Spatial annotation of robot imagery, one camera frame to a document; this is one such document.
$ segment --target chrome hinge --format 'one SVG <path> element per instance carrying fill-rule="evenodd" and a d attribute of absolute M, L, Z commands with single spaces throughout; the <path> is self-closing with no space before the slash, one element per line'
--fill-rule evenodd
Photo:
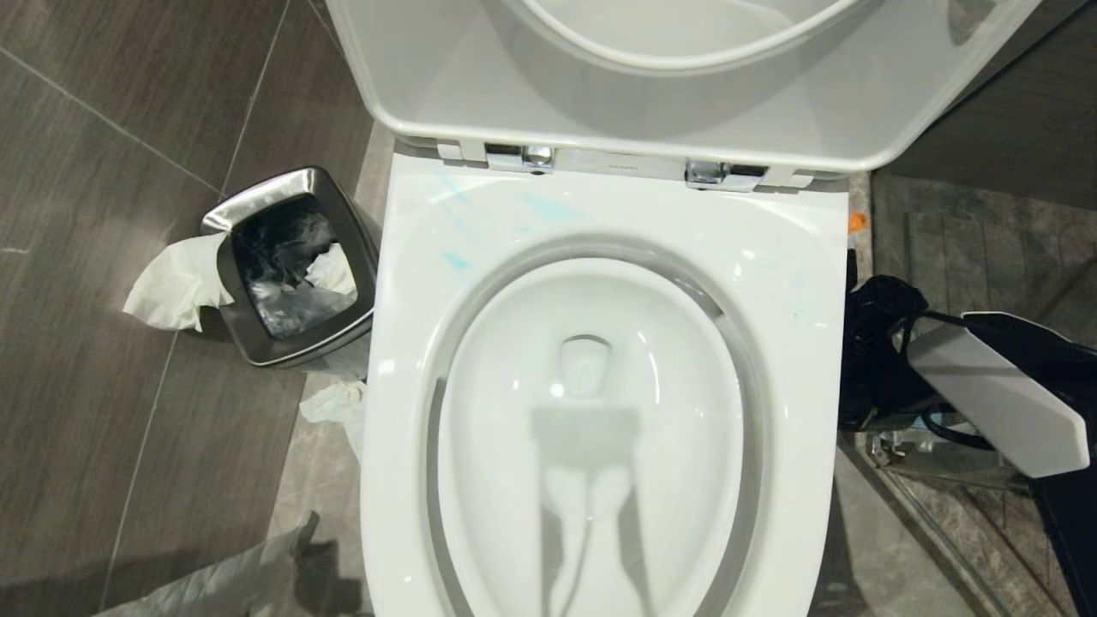
<path fill-rule="evenodd" d="M 484 146 L 489 169 L 501 171 L 524 171 L 541 176 L 552 173 L 555 167 L 555 150 L 548 146 Z"/>
<path fill-rule="evenodd" d="M 749 193 L 762 181 L 768 167 L 711 160 L 686 161 L 686 186 L 691 189 Z"/>

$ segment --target blue stain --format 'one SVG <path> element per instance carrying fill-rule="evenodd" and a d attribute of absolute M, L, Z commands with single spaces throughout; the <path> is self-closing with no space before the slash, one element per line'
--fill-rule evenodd
<path fill-rule="evenodd" d="M 475 268 L 475 266 L 465 261 L 464 259 L 461 258 L 460 255 L 451 250 L 446 250 L 445 253 L 443 253 L 442 257 L 445 258 L 445 261 L 449 262 L 454 270 L 462 271 L 462 270 L 472 270 Z"/>
<path fill-rule="evenodd" d="M 519 197 L 521 197 L 522 201 L 525 202 L 525 205 L 533 211 L 533 214 L 545 223 L 565 223 L 567 221 L 587 217 L 586 213 L 564 205 L 555 200 L 538 197 L 529 192 L 521 193 Z"/>
<path fill-rule="evenodd" d="M 441 171 L 436 171 L 434 177 L 438 178 L 439 182 L 445 184 L 445 188 L 450 190 L 451 195 L 457 198 L 464 203 L 468 203 L 468 195 L 466 195 L 465 192 L 461 189 L 461 187 L 459 187 L 457 183 L 453 181 L 453 178 L 450 178 L 448 175 Z"/>
<path fill-rule="evenodd" d="M 456 182 L 453 181 L 453 178 L 450 178 L 445 173 L 438 171 L 434 172 L 434 177 L 438 178 L 438 181 L 445 184 L 445 188 L 450 190 L 450 197 L 456 198 L 462 203 L 468 203 L 468 195 L 466 195 L 464 191 L 461 190 L 461 187 L 459 187 Z M 457 216 L 457 213 L 453 211 L 453 207 L 451 207 L 449 203 L 446 203 L 443 200 L 440 203 L 440 205 L 442 206 L 442 210 L 445 212 L 445 215 L 453 223 L 454 227 L 461 229 L 461 232 L 464 233 L 465 235 L 470 236 L 472 235 L 472 232 L 468 231 L 468 227 L 465 227 L 464 222 L 461 220 L 460 216 Z"/>

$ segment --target toilet bowl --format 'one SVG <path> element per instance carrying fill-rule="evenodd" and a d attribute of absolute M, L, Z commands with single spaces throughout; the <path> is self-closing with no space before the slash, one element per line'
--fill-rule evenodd
<path fill-rule="evenodd" d="M 1037 3 L 958 42 L 945 2 L 733 2 L 782 19 L 691 47 L 659 0 L 624 34 L 612 0 L 331 0 L 402 139 L 362 435 L 376 614 L 806 614 L 846 176 Z"/>
<path fill-rule="evenodd" d="M 393 160 L 363 444 L 374 608 L 559 615 L 572 587 L 568 615 L 803 606 L 845 194 L 531 180 Z M 576 337 L 608 348 L 595 395 L 568 385 Z"/>

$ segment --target tissue paper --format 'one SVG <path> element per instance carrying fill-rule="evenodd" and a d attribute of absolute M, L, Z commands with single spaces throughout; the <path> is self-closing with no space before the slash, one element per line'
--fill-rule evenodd
<path fill-rule="evenodd" d="M 298 405 L 301 415 L 310 423 L 341 424 L 350 440 L 354 458 L 362 464 L 362 431 L 365 429 L 365 384 L 342 381 L 320 390 Z"/>
<path fill-rule="evenodd" d="M 354 287 L 354 274 L 350 271 L 350 262 L 339 243 L 332 243 L 327 253 L 318 256 L 308 267 L 305 280 L 320 289 L 343 293 L 358 300 L 358 288 Z"/>
<path fill-rule="evenodd" d="M 202 332 L 201 306 L 233 302 L 217 273 L 225 234 L 178 242 L 156 256 L 137 278 L 122 311 L 155 328 Z"/>

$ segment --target tile grout line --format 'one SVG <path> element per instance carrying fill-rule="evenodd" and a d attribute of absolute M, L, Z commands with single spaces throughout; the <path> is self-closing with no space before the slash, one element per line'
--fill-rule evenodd
<path fill-rule="evenodd" d="M 134 135 L 129 131 L 126 131 L 125 128 L 122 127 L 122 125 L 120 125 L 118 123 L 114 122 L 110 117 L 106 117 L 106 115 L 104 115 L 102 112 L 100 112 L 95 108 L 93 108 L 93 106 L 89 105 L 88 103 L 83 102 L 83 100 L 81 100 L 79 97 L 77 97 L 72 92 L 69 92 L 68 90 L 66 90 L 65 88 L 63 88 L 59 83 L 57 83 L 53 79 L 49 79 L 48 77 L 46 77 L 45 74 L 43 74 L 38 69 L 36 69 L 33 66 L 31 66 L 31 65 L 26 64 L 25 61 L 23 61 L 23 59 L 20 58 L 19 56 L 16 56 L 15 54 L 9 52 L 4 47 L 0 47 L 0 54 L 4 55 L 5 57 L 8 57 L 9 59 L 11 59 L 16 65 L 19 65 L 19 66 L 23 67 L 24 69 L 26 69 L 29 72 L 31 72 L 31 75 L 34 75 L 38 79 L 45 81 L 47 85 L 49 85 L 50 87 L 53 87 L 55 90 L 57 90 L 58 92 L 60 92 L 61 94 L 64 94 L 67 99 L 71 100 L 76 104 L 80 105 L 81 108 L 83 108 L 84 110 L 87 110 L 88 112 L 90 112 L 92 115 L 94 115 L 95 117 L 98 117 L 99 120 L 102 120 L 103 122 L 105 122 L 111 128 L 114 128 L 118 133 L 122 133 L 126 137 L 133 139 L 134 142 L 137 142 L 137 144 L 139 144 L 145 149 L 147 149 L 148 152 L 152 153 L 154 155 L 156 155 L 157 157 L 159 157 L 160 159 L 162 159 L 168 165 L 171 165 L 172 167 L 174 167 L 176 169 L 178 169 L 178 170 L 182 171 L 183 173 L 190 176 L 194 180 L 197 180 L 204 187 L 207 187 L 207 188 L 210 188 L 213 191 L 217 190 L 213 184 L 211 184 L 210 182 L 206 182 L 205 180 L 203 180 L 201 176 L 199 176 L 197 173 L 194 173 L 190 169 L 186 169 L 182 165 L 179 165 L 178 162 L 176 162 L 174 160 L 172 160 L 170 157 L 168 157 L 168 155 L 166 155 L 166 154 L 161 153 L 160 150 L 154 148 L 147 142 L 145 142 L 140 137 Z"/>
<path fill-rule="evenodd" d="M 118 547 L 122 546 L 122 530 L 126 524 L 126 515 L 129 513 L 129 501 L 134 494 L 134 486 L 137 485 L 137 472 L 140 470 L 140 461 L 145 455 L 145 446 L 148 442 L 148 434 L 152 428 L 152 418 L 156 416 L 156 408 L 160 404 L 160 392 L 163 391 L 163 381 L 168 377 L 168 367 L 171 366 L 171 355 L 176 351 L 176 341 L 179 340 L 179 333 L 172 333 L 171 346 L 168 348 L 168 358 L 163 361 L 163 370 L 160 371 L 160 381 L 156 384 L 156 395 L 152 397 L 152 408 L 148 412 L 148 422 L 145 423 L 145 434 L 140 438 L 140 448 L 137 449 L 137 460 L 134 461 L 134 472 L 129 476 L 129 489 L 126 491 L 126 501 L 122 505 L 122 517 L 118 519 L 118 531 L 114 535 L 114 547 L 111 549 L 111 558 L 106 562 L 106 577 L 103 581 L 103 594 L 99 598 L 99 612 L 106 608 L 106 593 L 111 588 L 111 575 L 114 573 L 114 561 L 118 557 Z"/>
<path fill-rule="evenodd" d="M 313 0 L 306 0 L 306 1 L 308 2 L 308 5 L 313 9 L 313 14 L 316 15 L 316 19 L 320 20 L 320 25 L 324 26 L 325 31 L 327 31 L 328 38 L 331 38 L 331 42 L 336 44 L 336 48 L 339 49 L 339 54 L 342 55 L 342 45 L 339 44 L 339 37 L 336 35 L 336 33 L 331 32 L 330 27 L 328 27 L 328 22 L 324 21 L 324 16 L 320 15 L 320 10 L 316 8 L 316 3 L 313 2 Z"/>
<path fill-rule="evenodd" d="M 225 189 L 228 188 L 228 181 L 233 177 L 233 168 L 236 167 L 236 157 L 240 154 L 240 145 L 244 144 L 244 134 L 248 131 L 248 122 L 251 121 L 251 110 L 256 106 L 256 99 L 259 98 L 259 88 L 263 85 L 263 77 L 267 75 L 267 66 L 271 61 L 271 56 L 274 55 L 274 45 L 278 45 L 279 34 L 282 34 L 282 24 L 285 23 L 285 15 L 290 12 L 290 2 L 293 0 L 285 0 L 285 5 L 282 7 L 282 16 L 278 20 L 278 27 L 274 29 L 274 37 L 271 38 L 271 46 L 267 49 L 267 57 L 263 58 L 263 67 L 259 69 L 259 79 L 256 80 L 256 87 L 251 91 L 251 99 L 248 100 L 248 112 L 244 114 L 244 124 L 240 125 L 240 134 L 236 138 L 236 147 L 233 148 L 233 158 L 228 159 L 228 169 L 225 171 L 225 179 L 220 183 L 220 198 L 225 199 Z"/>

